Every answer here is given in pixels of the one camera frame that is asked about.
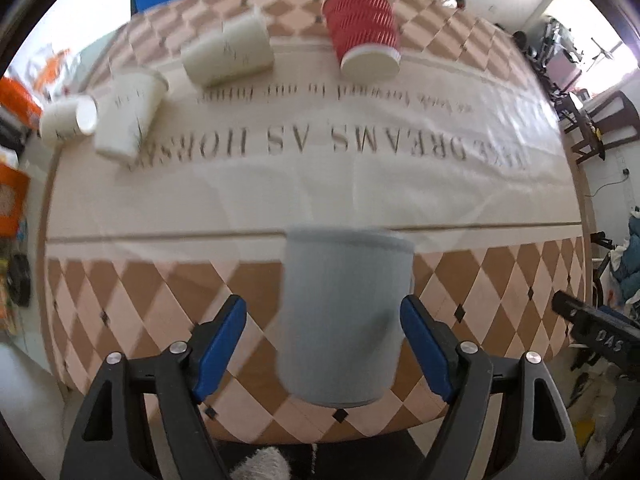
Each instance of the yellow object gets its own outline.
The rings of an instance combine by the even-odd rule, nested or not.
[[[584,449],[584,447],[589,443],[591,435],[593,435],[593,432],[596,430],[596,423],[593,419],[580,420],[578,422],[574,422],[573,426],[578,446],[580,449]]]

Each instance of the white fluffy fabric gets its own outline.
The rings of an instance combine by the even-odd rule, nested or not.
[[[289,464],[274,447],[258,450],[231,472],[232,480],[290,480]]]

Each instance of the power cord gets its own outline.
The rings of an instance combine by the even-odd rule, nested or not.
[[[607,186],[613,186],[614,184],[622,184],[623,182],[626,182],[627,180],[629,180],[629,170],[627,168],[625,168],[624,170],[622,170],[622,174],[625,176],[622,180],[619,180],[617,182],[609,182],[608,184],[603,184],[602,186],[600,186],[596,192],[592,195],[585,195],[588,196],[590,198],[593,198],[594,196],[596,196],[598,194],[598,192],[603,188],[603,187],[607,187]]]

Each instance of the blue gripper pad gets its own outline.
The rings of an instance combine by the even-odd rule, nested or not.
[[[203,402],[218,389],[245,324],[246,303],[239,296],[230,296],[213,321],[194,329],[190,342],[201,334],[212,333],[208,346],[198,348],[198,344],[194,344],[191,353],[196,360],[190,365],[196,373],[195,386],[191,391],[198,402]]]
[[[423,311],[422,315],[418,312],[418,308]],[[400,323],[409,345],[411,345],[411,350],[414,351],[414,355],[431,391],[449,403],[453,400],[455,393],[452,377],[450,376],[451,362],[447,360],[445,353],[427,326],[423,319],[424,315],[429,316],[429,319],[431,319],[420,300],[410,296],[402,300],[400,304]],[[455,346],[448,350],[449,354],[450,350],[455,352]]]

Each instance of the gray cup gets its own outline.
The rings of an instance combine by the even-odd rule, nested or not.
[[[393,385],[413,259],[414,244],[391,232],[287,232],[278,376],[292,395],[352,408]]]

